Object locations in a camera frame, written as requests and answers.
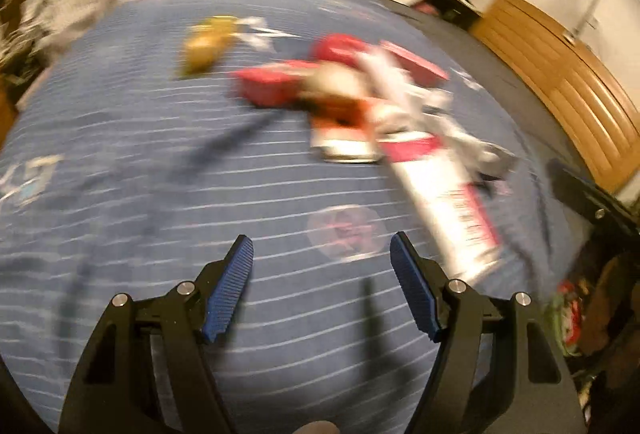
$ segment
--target mattress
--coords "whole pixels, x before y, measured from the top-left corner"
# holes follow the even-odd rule
[[[188,27],[225,14],[249,37],[212,73],[181,79]],[[332,32],[386,39],[441,66],[453,116],[520,158],[505,184],[479,192],[501,265],[476,289],[544,297],[568,271],[580,241],[533,135],[462,52],[447,55],[380,0],[129,0],[54,66],[0,154],[0,353],[53,429],[114,293],[161,295],[242,233],[254,240],[252,276],[229,331],[206,350],[238,432],[315,419],[346,434],[404,430],[437,345],[414,324],[388,242],[404,230],[440,261],[433,238],[383,165],[322,162],[303,113],[247,105],[228,75],[306,58]],[[356,255],[316,240],[326,213],[366,224]]]

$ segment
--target wooden headboard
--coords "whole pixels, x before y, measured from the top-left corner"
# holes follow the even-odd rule
[[[538,95],[596,183],[622,188],[640,167],[640,113],[601,61],[523,0],[495,0],[470,32]]]

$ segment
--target printed pattern on bedsheet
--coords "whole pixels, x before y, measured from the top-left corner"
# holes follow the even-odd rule
[[[262,17],[297,37],[273,39],[271,52],[240,42],[212,74],[179,79],[188,26],[215,14]],[[62,157],[31,202],[16,193],[0,209],[0,353],[52,427],[113,294],[161,295],[243,233],[254,240],[254,271],[230,331],[207,348],[239,433],[292,432],[320,418],[345,434],[404,430],[437,346],[414,325],[388,239],[405,230],[421,255],[438,258],[433,240],[384,166],[319,161],[303,114],[252,108],[227,76],[305,58],[330,32],[386,39],[439,64],[455,118],[521,157],[510,195],[481,195],[504,247],[502,267],[478,288],[548,292],[563,275],[568,226],[513,121],[377,0],[131,0],[55,66],[0,156],[0,177],[16,165],[15,183],[29,160]],[[316,248],[310,217],[335,205],[375,212],[383,250],[344,263]]]

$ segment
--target metal screw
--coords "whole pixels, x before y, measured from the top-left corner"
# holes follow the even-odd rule
[[[466,289],[466,284],[459,279],[451,279],[451,281],[449,281],[449,289],[453,293],[462,293]]]
[[[113,297],[113,299],[111,299],[111,304],[119,308],[120,306],[124,306],[127,303],[127,300],[129,300],[129,297],[127,297],[126,293],[118,293]]]
[[[191,281],[184,281],[184,283],[178,284],[178,293],[180,295],[191,295],[195,289],[196,285]]]
[[[528,306],[531,304],[531,297],[523,291],[519,291],[516,293],[516,302],[521,306]]]

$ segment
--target blue gripper pad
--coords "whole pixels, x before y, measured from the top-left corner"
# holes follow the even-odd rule
[[[435,297],[399,234],[394,234],[391,238],[389,253],[391,266],[396,272],[416,326],[427,333],[431,340],[438,342],[442,328],[437,320]]]
[[[202,326],[202,334],[208,342],[226,331],[242,290],[249,279],[254,265],[254,244],[245,237],[226,265],[218,285],[207,299],[207,316]]]

